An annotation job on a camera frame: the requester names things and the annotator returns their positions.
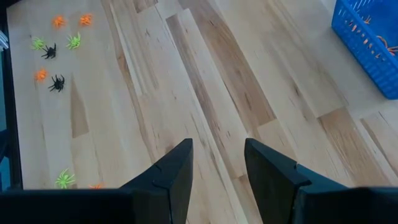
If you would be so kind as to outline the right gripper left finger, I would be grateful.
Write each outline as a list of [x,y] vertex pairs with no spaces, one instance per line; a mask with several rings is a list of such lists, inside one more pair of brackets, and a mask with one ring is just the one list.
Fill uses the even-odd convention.
[[132,193],[134,223],[185,224],[193,183],[193,139],[186,138],[122,186]]

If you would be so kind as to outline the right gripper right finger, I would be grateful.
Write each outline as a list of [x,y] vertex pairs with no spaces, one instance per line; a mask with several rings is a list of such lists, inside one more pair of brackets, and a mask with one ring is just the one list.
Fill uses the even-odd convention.
[[301,187],[309,186],[316,192],[347,188],[253,138],[245,140],[244,160],[264,223],[291,223]]

